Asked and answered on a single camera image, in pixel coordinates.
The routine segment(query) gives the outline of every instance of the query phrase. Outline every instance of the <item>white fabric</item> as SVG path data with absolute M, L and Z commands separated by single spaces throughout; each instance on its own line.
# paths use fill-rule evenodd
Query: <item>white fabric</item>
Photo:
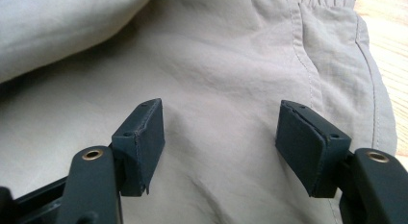
M 101 1 L 122 12 L 145 0 Z M 43 25 L 39 33 L 66 40 L 47 50 L 39 47 L 52 36 L 19 31 L 30 42 L 24 51 L 1 49 L 2 81 L 107 38 L 130 15 L 113 13 L 98 27 L 89 14 L 103 7 L 58 2 L 68 14 L 77 7 L 90 32 L 78 38 L 69 24 L 62 32 Z M 353 0 L 151 0 L 112 39 L 1 86 L 0 185 L 18 197 L 61 178 L 76 152 L 109 144 L 137 104 L 160 97 L 166 147 L 151 194 L 122 199 L 125 223 L 342 223 L 338 198 L 309 198 L 274 138 L 285 99 L 341 128 L 353 150 L 395 152 L 390 101 L 352 7 Z M 1 36 L 25 43 L 15 37 L 13 9 L 0 7 L 10 18 Z

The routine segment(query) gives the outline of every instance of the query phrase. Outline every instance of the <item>black clamp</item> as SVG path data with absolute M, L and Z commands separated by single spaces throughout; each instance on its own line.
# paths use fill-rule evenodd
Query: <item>black clamp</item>
M 309 196 L 342 192 L 344 224 L 408 223 L 408 174 L 393 156 L 363 148 L 311 109 L 282 101 L 276 148 Z

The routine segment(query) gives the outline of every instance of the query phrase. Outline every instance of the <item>small hole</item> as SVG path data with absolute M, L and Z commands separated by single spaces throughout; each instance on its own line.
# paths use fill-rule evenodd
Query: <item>small hole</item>
M 382 155 L 376 152 L 369 151 L 367 155 L 369 156 L 371 160 L 376 161 L 376 162 L 386 163 L 390 161 L 385 155 Z
M 89 153 L 87 153 L 87 158 L 94 158 L 94 157 L 98 156 L 98 154 L 99 153 L 97 151 L 89 152 Z
M 340 138 L 340 136 L 336 135 L 336 134 L 330 134 L 330 137 L 332 138 Z
M 98 220 L 98 214 L 96 212 L 86 212 L 83 214 L 76 224 L 94 224 Z
M 103 155 L 103 151 L 96 149 L 96 150 L 89 150 L 85 155 L 82 156 L 83 160 L 92 161 L 95 159 L 100 158 Z
M 130 137 L 133 135 L 133 132 L 126 132 L 123 134 L 125 137 Z

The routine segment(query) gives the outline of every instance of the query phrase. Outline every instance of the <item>clamp jaw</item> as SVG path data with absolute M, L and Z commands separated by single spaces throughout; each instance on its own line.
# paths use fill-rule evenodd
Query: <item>clamp jaw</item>
M 121 196 L 141 196 L 165 146 L 162 100 L 138 105 L 112 143 L 78 152 L 67 177 L 13 200 L 0 187 L 0 223 L 122 223 Z
M 309 196 L 342 192 L 344 224 L 408 223 L 408 174 L 393 156 L 362 148 L 311 109 L 282 101 L 276 148 Z

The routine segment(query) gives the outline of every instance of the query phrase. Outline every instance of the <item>wrinkled fabric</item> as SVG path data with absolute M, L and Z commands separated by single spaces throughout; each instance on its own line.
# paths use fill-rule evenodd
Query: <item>wrinkled fabric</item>
M 309 198 L 274 140 L 284 99 L 326 117 L 352 150 L 395 152 L 353 2 L 151 0 L 108 41 L 1 86 L 0 185 L 15 197 L 63 177 L 76 152 L 108 145 L 137 104 L 160 97 L 166 146 L 150 194 L 122 198 L 125 223 L 342 223 L 339 197 Z M 73 52 L 45 50 L 13 76 Z

